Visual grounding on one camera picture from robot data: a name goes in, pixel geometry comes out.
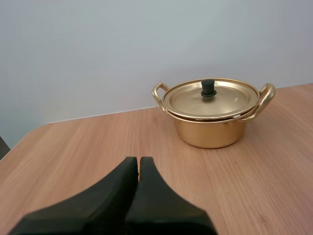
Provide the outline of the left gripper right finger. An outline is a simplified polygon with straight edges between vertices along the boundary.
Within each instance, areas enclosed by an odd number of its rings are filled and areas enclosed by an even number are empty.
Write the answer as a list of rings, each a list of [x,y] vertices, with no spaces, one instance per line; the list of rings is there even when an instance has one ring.
[[[140,159],[139,183],[126,215],[129,235],[215,235],[203,209],[174,192],[152,157]]]

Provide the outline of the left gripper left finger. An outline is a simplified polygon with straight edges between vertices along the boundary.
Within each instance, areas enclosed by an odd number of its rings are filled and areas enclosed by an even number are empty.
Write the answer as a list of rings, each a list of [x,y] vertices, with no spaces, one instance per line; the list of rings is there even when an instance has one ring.
[[[79,194],[25,215],[11,235],[124,235],[138,185],[137,159],[126,157]]]

